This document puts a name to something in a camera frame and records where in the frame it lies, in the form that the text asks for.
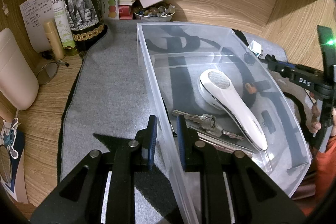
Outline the person's hand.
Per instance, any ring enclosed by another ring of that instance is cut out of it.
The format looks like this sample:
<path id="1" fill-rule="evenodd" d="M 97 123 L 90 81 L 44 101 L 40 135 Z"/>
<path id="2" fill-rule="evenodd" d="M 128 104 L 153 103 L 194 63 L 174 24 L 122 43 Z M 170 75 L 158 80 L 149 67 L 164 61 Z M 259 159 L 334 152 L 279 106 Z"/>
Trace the person's hand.
<path id="1" fill-rule="evenodd" d="M 321 112 L 317 106 L 316 103 L 313 104 L 311 108 L 311 113 L 312 113 L 312 119 L 311 119 L 311 124 L 309 126 L 309 131 L 313 134 L 316 134 L 318 130 L 321 129 L 321 124 L 319 122 L 318 117 L 320 116 Z M 335 109 L 333 109 L 333 128 L 330 133 L 330 137 L 333 138 L 335 137 L 336 132 L 335 132 Z"/>

